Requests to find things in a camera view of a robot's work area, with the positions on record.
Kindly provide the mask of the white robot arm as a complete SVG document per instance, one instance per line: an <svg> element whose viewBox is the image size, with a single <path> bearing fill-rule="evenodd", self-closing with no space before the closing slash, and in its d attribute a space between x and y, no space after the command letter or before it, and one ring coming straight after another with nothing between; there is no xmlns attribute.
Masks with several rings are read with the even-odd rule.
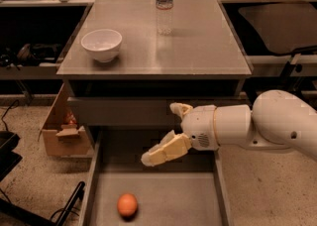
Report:
<svg viewBox="0 0 317 226"><path fill-rule="evenodd" d="M252 106L172 103L170 110L180 117L182 132L168 132L145 152L141 162L147 167L178 159L190 149L216 151L224 145L277 153L296 150L317 159L317 112L286 91L266 91Z"/></svg>

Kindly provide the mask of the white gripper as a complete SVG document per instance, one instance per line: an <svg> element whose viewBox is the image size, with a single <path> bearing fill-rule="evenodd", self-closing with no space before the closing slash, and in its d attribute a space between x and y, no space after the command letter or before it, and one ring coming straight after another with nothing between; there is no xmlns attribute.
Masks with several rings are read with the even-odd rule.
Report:
<svg viewBox="0 0 317 226"><path fill-rule="evenodd" d="M168 132L162 140L142 154L141 162L146 167L155 167L178 159L193 148L197 151L217 151L219 145L214 133L214 105L193 108L189 104L173 102L171 112L181 122L183 133Z"/></svg>

